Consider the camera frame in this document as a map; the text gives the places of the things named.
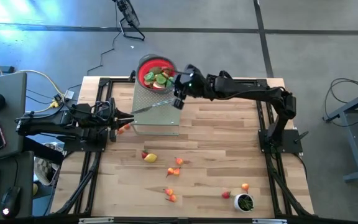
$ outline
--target lemon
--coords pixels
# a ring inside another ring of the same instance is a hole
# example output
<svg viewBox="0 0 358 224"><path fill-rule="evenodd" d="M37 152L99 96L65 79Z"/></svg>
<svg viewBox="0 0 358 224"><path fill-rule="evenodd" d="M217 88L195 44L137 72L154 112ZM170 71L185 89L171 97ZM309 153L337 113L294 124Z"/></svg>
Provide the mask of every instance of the lemon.
<svg viewBox="0 0 358 224"><path fill-rule="evenodd" d="M153 162L155 162L155 160L157 160L157 155L156 155L156 154L152 154L152 153L149 153L149 154L144 158L144 161L149 162L149 163L153 163Z"/></svg>

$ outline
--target desk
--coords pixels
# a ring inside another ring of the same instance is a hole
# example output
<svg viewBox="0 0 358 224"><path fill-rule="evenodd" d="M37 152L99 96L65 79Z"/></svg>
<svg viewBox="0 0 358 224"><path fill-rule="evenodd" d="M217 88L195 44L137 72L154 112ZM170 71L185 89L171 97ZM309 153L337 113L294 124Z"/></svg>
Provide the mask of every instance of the desk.
<svg viewBox="0 0 358 224"><path fill-rule="evenodd" d="M5 108L0 110L0 124L6 139L6 147L0 149L0 158L22 151L23 137L16 133L14 120L24 114L26 84L26 73L0 76L0 94L6 101Z"/></svg>
<svg viewBox="0 0 358 224"><path fill-rule="evenodd" d="M1 215L1 200L2 196L9 187L14 185L16 173L16 158L19 165L17 171L16 186L21 187L20 196L20 210L16 218L24 218L32 215L32 176L34 169L34 154L33 152L23 152L14 157L8 157L0 160L0 220L3 219Z"/></svg>
<svg viewBox="0 0 358 224"><path fill-rule="evenodd" d="M84 77L79 103L94 104L100 77ZM281 78L268 78L270 86L284 86ZM117 107L130 112L133 83L116 83L112 96ZM92 216L114 217L274 217L265 157L259 151L259 120L256 102L233 98L209 101L188 97L181 112L179 136L137 136L128 130L108 142L102 153ZM289 121L287 128L292 128ZM140 156L143 149L158 155L153 164ZM184 159L181 176L165 178L175 158ZM301 162L283 154L287 185L313 213L308 185ZM60 171L51 212L56 212L78 186L84 153L65 159ZM221 198L231 190L239 194L241 184L250 185L255 209L236 212L233 198ZM174 190L176 203L168 202L163 189ZM277 192L284 211L282 193ZM88 198L85 190L83 207Z"/></svg>

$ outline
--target plant in cup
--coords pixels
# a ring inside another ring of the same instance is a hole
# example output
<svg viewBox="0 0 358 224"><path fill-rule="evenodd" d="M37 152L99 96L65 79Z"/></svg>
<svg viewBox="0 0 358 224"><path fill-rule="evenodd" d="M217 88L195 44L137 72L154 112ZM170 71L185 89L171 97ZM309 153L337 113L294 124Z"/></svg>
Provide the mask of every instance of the plant in cup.
<svg viewBox="0 0 358 224"><path fill-rule="evenodd" d="M250 212L254 209L254 199L248 194L239 194L234 199L234 207L242 212Z"/></svg>

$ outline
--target wooden tabletop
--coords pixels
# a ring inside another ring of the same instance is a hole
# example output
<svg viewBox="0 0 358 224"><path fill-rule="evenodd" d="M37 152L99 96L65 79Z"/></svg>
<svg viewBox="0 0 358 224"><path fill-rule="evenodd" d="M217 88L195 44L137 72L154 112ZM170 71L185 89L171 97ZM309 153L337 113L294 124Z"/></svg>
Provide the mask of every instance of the wooden tabletop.
<svg viewBox="0 0 358 224"><path fill-rule="evenodd" d="M99 78L84 77L79 103L94 104ZM284 86L281 78L267 81L270 86ZM114 84L112 96L121 111L131 111L133 92L134 84ZM291 128L292 121L287 124L287 129ZM92 216L272 218L258 129L255 101L233 98L211 102L188 97L181 112L179 136L137 136L130 129L119 135L117 142L108 142L102 153ZM157 161L143 161L143 149L158 155ZM165 178L167 168L176 166L175 157L185 160L181 174ZM313 213L301 162L291 154L282 157L288 187ZM83 158L83 152L75 152L63 161L51 212L61 208L76 189ZM243 193L243 183L249 184L249 193L255 200L255 208L249 213L235 211L233 197L221 197L227 190L233 195ZM165 200L166 188L174 190L176 203ZM284 211L281 190L278 197Z"/></svg>

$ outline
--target gray floor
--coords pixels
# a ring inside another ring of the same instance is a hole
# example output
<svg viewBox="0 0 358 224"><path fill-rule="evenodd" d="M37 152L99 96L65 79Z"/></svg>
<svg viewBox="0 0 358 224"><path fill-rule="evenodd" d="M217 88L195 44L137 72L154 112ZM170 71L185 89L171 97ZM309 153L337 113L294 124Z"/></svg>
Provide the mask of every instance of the gray floor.
<svg viewBox="0 0 358 224"><path fill-rule="evenodd" d="M258 27L252 0L132 2L142 27ZM5 8L9 5L18 10L8 13ZM358 0L260 0L260 7L266 29L358 30ZM115 14L110 0L0 0L0 22L114 27ZM0 64L45 72L64 90L81 83L87 69L99 64L100 53L111 47L115 35L0 30ZM116 50L103 57L105 66L90 75L128 75L136 69L141 56L155 53L172 59L179 69L192 63L204 73L217 74L225 69L235 77L266 77L259 34L145 35L145 42L120 36ZM358 221L358 182L345 184L342 180L343 175L356 171L344 130L321 120L330 82L338 77L358 80L358 35L268 35L267 45L274 76L284 78L286 87L298 98L295 124L300 131L310 132L302 143L316 214ZM28 84L31 90L46 95L55 93L38 75L30 74ZM335 91L345 100L358 95L358 87L350 84ZM32 93L28 95L47 101ZM329 98L328 110L339 105ZM28 110L44 106L30 100L26 104Z"/></svg>

